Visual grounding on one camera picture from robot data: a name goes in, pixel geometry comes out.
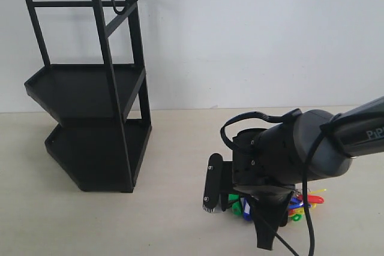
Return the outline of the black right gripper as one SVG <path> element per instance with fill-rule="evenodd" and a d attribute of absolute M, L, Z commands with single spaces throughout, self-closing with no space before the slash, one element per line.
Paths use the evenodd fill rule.
<path fill-rule="evenodd" d="M 292 128 L 249 128 L 232 141 L 234 188 L 251 198 L 251 218 L 257 247 L 273 249 L 280 227 L 288 222 L 291 192 L 295 190 L 295 142 Z M 220 185 L 223 157 L 213 153 L 208 160 L 203 209 L 221 210 Z"/>

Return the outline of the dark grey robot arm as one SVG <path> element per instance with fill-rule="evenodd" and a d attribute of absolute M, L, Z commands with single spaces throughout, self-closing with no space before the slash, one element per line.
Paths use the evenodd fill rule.
<path fill-rule="evenodd" d="M 290 205 L 297 200 L 310 214 L 310 181 L 345 174 L 352 160 L 383 151 L 383 99 L 378 98 L 348 112 L 294 109 L 281 116 L 246 112 L 228 125 L 260 119 L 270 128 L 249 128 L 228 138 L 220 129 L 232 160 L 219 153 L 209 157 L 202 206 L 206 212 L 225 211 L 234 201 L 249 207 L 257 247 L 271 250 L 278 229 L 287 224 Z"/>

